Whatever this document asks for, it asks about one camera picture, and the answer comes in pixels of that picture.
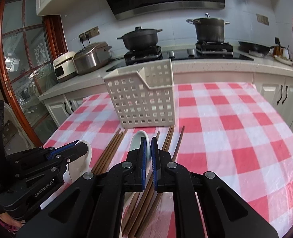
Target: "stove knob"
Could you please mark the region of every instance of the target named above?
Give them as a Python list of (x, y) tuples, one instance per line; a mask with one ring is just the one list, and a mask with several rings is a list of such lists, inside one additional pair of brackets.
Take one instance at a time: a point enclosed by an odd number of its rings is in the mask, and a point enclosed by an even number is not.
[(174, 57), (174, 51), (168, 51), (168, 57), (173, 58)]
[(188, 56), (195, 56), (195, 49), (187, 49)]

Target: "white plastic basket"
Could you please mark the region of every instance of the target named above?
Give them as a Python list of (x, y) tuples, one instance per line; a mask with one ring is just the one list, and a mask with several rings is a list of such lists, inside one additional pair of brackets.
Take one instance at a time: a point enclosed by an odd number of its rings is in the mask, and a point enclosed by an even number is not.
[(171, 59), (115, 69), (104, 81), (122, 127), (175, 125)]

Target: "glass door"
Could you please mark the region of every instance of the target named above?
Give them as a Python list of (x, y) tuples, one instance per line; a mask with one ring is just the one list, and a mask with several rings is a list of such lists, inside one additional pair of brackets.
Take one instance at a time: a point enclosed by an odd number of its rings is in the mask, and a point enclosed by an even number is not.
[(24, 115), (20, 117), (26, 118), (31, 135), (44, 144), (57, 126), (38, 96), (56, 85), (57, 79), (42, 17), (36, 16), (36, 0), (5, 0), (2, 47), (6, 79)]

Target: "frying pan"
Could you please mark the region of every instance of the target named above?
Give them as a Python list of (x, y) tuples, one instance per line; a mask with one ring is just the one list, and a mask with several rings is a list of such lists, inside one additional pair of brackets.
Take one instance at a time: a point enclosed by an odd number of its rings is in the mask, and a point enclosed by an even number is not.
[(263, 45), (258, 45), (258, 44), (254, 44), (254, 43), (249, 43), (249, 42), (242, 42), (242, 41), (238, 41), (240, 44), (239, 49), (241, 49), (242, 51), (249, 53), (250, 51), (255, 51), (261, 54), (268, 54), (271, 47), (266, 47)]

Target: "wooden door frame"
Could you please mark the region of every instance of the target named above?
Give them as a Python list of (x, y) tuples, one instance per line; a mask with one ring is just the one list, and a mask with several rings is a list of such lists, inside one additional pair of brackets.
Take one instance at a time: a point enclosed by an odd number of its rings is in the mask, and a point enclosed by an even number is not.
[[(2, 20), (3, 20), (3, 11), (6, 0), (1, 0), (0, 2), (0, 78), (1, 84), (6, 95), (6, 98), (14, 111), (19, 123), (22, 128), (30, 138), (30, 140), (34, 143), (36, 147), (40, 147), (43, 145), (39, 137), (34, 132), (30, 123), (26, 119), (24, 113), (20, 105), (18, 104), (14, 90), (10, 84), (10, 79), (8, 72), (6, 70), (6, 64), (4, 60), (3, 53), (3, 42), (2, 42)], [(49, 52), (52, 55), (52, 59), (56, 59), (60, 53), (66, 53), (67, 45), (64, 37), (63, 27), (61, 24), (60, 15), (54, 16), (44, 16), (42, 17), (44, 23), (44, 31), (46, 33), (46, 38), (48, 42)]]

